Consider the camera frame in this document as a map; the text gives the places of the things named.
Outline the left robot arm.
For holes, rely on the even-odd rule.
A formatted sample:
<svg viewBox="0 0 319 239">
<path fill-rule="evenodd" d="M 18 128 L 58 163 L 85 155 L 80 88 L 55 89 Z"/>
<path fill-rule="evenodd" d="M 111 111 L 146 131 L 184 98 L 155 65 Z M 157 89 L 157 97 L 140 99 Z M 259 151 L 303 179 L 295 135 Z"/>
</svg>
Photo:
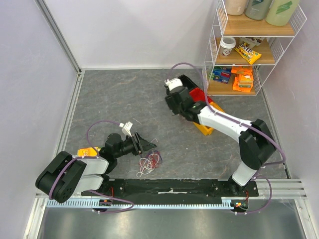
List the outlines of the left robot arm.
<svg viewBox="0 0 319 239">
<path fill-rule="evenodd" d="M 66 202 L 74 193 L 93 190 L 104 196 L 109 183 L 104 180 L 117 166 L 117 159 L 127 154 L 135 156 L 156 148 L 156 144 L 143 139 L 137 132 L 122 137 L 110 134 L 96 156 L 73 156 L 59 152 L 41 172 L 35 182 L 37 189 L 59 203 Z"/>
</svg>

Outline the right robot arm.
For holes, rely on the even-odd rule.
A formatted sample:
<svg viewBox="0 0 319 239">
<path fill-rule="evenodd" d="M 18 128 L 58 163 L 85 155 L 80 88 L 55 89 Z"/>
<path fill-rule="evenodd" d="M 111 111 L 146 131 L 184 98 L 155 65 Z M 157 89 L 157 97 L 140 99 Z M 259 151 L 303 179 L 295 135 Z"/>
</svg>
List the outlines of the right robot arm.
<svg viewBox="0 0 319 239">
<path fill-rule="evenodd" d="M 273 137 L 264 121 L 238 119 L 219 110 L 212 110 L 204 101 L 194 101 L 184 86 L 166 88 L 165 101 L 175 115 L 211 127 L 239 144 L 241 163 L 228 179 L 228 190 L 234 196 L 246 191 L 246 185 L 276 151 Z"/>
</svg>

